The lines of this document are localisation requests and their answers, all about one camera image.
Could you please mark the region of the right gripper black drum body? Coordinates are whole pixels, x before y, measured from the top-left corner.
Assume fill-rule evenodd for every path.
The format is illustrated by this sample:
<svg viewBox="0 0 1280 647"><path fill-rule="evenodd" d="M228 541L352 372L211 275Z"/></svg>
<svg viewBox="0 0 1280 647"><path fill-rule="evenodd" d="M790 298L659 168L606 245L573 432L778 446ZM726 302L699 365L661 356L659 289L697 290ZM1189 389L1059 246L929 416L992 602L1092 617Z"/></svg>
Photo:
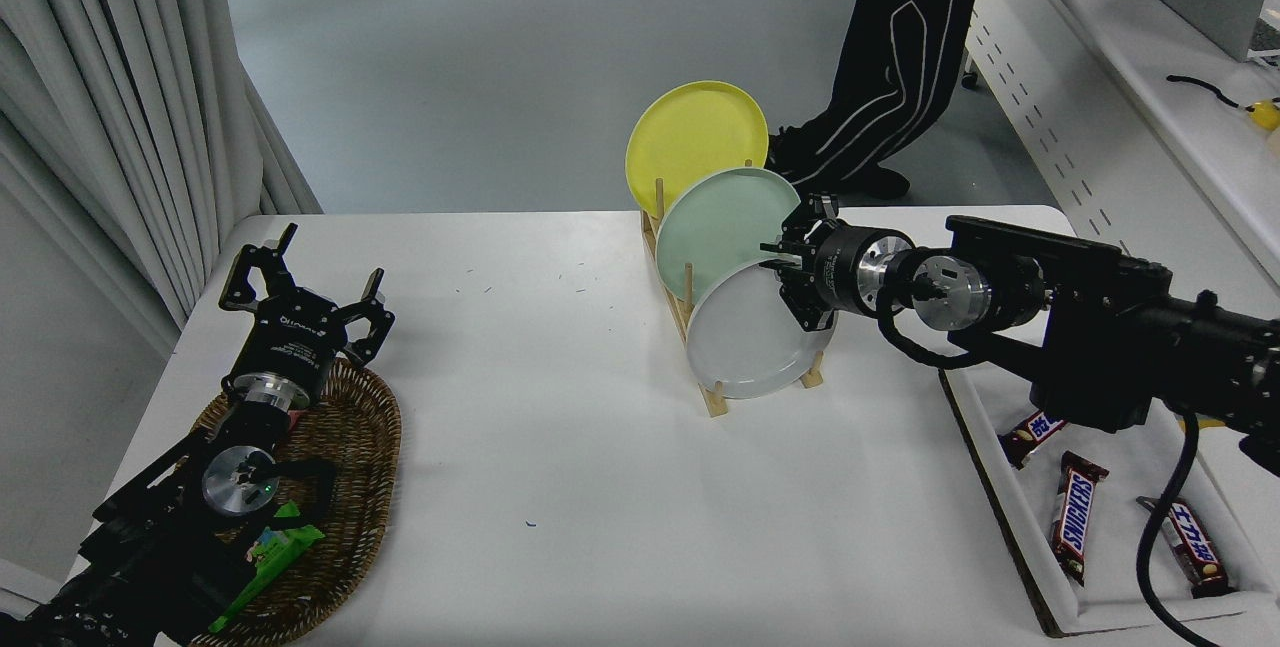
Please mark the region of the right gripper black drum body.
<svg viewBox="0 0 1280 647"><path fill-rule="evenodd" d="M876 231L864 225L818 225L814 281L831 309L876 315Z"/></svg>

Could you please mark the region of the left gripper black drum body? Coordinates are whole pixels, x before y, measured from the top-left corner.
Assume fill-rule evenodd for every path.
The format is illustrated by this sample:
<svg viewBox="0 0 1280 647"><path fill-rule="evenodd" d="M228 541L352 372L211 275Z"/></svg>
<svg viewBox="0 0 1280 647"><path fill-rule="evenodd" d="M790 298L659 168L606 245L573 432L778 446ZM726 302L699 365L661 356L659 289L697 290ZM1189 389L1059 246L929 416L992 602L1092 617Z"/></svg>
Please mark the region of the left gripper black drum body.
<svg viewBox="0 0 1280 647"><path fill-rule="evenodd" d="M337 311L333 301L308 290L259 301L253 327L232 368L232 388L246 391L255 379L271 377L316 398L347 343Z"/></svg>

